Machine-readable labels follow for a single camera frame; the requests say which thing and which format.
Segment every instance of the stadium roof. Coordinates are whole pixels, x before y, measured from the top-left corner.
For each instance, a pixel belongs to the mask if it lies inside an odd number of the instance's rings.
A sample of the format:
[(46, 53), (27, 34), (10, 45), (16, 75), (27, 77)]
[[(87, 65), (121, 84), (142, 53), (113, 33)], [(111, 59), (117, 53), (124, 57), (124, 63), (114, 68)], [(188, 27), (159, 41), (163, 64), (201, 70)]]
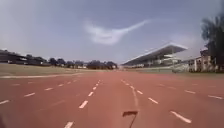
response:
[(178, 44), (167, 44), (163, 47), (160, 47), (158, 49), (155, 49), (153, 51), (150, 51), (146, 54), (140, 55), (138, 57), (135, 57), (131, 60), (128, 60), (127, 62), (125, 62), (123, 65), (131, 65), (131, 64), (137, 64), (140, 63), (142, 61), (146, 61), (146, 60), (155, 60), (159, 58), (169, 58), (169, 54), (174, 54), (177, 52), (181, 52), (187, 50), (187, 48), (185, 46), (181, 46)]

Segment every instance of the grandstand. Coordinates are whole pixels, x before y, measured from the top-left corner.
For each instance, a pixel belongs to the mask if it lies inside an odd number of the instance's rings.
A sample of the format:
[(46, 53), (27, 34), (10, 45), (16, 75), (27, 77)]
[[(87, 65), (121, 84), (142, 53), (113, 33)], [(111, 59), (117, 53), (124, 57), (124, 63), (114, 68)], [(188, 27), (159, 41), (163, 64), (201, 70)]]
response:
[(180, 59), (175, 58), (173, 54), (182, 52), (184, 50), (187, 50), (185, 46), (170, 43), (163, 47), (130, 59), (122, 65), (124, 67), (130, 68), (170, 66), (172, 64), (180, 62)]

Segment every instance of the running track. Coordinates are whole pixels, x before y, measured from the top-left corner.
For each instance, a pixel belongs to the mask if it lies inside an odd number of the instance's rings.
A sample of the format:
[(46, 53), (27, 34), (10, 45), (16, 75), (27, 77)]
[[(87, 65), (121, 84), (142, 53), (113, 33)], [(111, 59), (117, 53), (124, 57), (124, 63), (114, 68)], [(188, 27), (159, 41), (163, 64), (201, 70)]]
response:
[(224, 79), (105, 71), (0, 79), (0, 128), (224, 128)]

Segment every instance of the green grass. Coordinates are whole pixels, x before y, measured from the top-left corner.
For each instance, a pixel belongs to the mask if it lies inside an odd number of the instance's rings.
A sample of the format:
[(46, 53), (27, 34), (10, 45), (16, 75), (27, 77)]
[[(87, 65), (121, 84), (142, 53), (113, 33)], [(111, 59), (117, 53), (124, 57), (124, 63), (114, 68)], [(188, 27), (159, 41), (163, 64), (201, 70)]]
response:
[(190, 72), (180, 72), (180, 73), (173, 73), (172, 69), (159, 69), (159, 68), (137, 68), (137, 69), (128, 69), (127, 71), (135, 71), (139, 73), (151, 73), (151, 74), (177, 74), (183, 75), (186, 77), (224, 77), (223, 73), (190, 73)]
[(73, 74), (83, 71), (88, 70), (68, 69), (60, 67), (27, 66), (16, 64), (0, 64), (0, 76)]
[(136, 68), (136, 69), (128, 69), (127, 71), (136, 71), (141, 73), (172, 73), (172, 69), (162, 69), (162, 68)]

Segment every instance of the white cloud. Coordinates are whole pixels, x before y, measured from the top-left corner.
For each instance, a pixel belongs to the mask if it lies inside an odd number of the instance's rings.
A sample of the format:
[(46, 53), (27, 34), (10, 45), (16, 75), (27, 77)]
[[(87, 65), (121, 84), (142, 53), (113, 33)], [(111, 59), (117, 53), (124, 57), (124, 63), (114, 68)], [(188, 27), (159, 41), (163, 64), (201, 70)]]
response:
[(147, 23), (149, 23), (149, 20), (144, 20), (127, 28), (106, 29), (87, 22), (85, 24), (85, 30), (90, 34), (90, 39), (93, 42), (105, 45), (113, 45), (118, 43), (124, 35), (137, 28), (142, 27)]

